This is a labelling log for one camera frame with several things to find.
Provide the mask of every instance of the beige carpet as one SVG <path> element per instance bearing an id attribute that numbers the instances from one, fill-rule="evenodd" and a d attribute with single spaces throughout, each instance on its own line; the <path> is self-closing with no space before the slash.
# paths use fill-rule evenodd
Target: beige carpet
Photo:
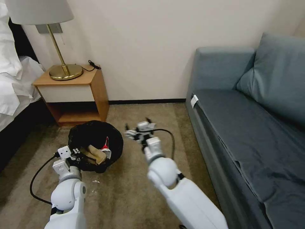
<path id="1" fill-rule="evenodd" d="M 184 104 L 110 106 L 107 121 L 121 133 L 149 117 L 157 127 L 170 130 L 176 140 L 175 161 L 218 206 L 204 160 L 196 142 Z M 67 144 L 69 128 L 37 126 L 0 174 L 0 228 L 44 228 L 50 206 L 33 199 L 29 184 L 37 169 Z M 163 152 L 171 153 L 167 133 L 157 133 Z M 167 207 L 163 196 L 147 180 L 147 164 L 141 147 L 124 138 L 122 157 L 104 174 L 82 172 L 87 184 L 85 215 L 87 228 L 178 228 L 179 220 Z M 41 171 L 34 193 L 49 200 L 58 184 L 52 163 Z"/>

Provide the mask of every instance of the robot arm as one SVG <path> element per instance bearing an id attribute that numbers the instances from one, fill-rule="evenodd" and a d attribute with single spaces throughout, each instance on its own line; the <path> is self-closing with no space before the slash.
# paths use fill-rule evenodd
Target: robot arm
<path id="1" fill-rule="evenodd" d="M 148 162 L 147 177 L 165 197 L 169 207 L 187 229 L 228 229 L 221 211 L 191 180 L 184 177 L 176 163 L 164 157 L 161 142 L 153 136 L 150 120 L 138 123 L 135 130 L 125 135 L 142 144 Z"/>
<path id="2" fill-rule="evenodd" d="M 72 153 L 65 146 L 58 149 L 58 153 L 61 158 L 53 163 L 53 169 L 59 175 L 59 184 L 51 195 L 52 210 L 45 229 L 85 229 L 86 185 L 81 181 L 78 167 L 68 162 L 76 161 L 73 156 L 80 152 L 75 149 Z"/>

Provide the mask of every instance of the lamp shade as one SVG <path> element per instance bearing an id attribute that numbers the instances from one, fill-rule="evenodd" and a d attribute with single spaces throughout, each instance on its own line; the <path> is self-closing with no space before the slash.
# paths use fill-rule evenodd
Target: lamp shade
<path id="1" fill-rule="evenodd" d="M 53 24 L 74 18 L 66 0 L 6 0 L 15 24 Z"/>

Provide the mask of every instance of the wall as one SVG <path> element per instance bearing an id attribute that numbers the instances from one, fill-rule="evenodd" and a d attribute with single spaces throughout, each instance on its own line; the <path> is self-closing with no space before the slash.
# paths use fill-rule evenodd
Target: wall
<path id="1" fill-rule="evenodd" d="M 293 34 L 304 0 L 70 0 L 57 34 L 67 63 L 102 66 L 110 100 L 185 98 L 200 46 L 253 46 L 263 31 Z M 48 35 L 24 26 L 45 68 L 60 61 Z"/>

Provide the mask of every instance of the brass lamp base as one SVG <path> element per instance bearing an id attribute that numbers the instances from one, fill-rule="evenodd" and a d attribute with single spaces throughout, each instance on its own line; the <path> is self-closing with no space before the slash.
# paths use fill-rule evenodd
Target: brass lamp base
<path id="1" fill-rule="evenodd" d="M 54 80 L 71 80 L 83 73 L 80 65 L 56 65 L 50 70 L 50 77 Z"/>

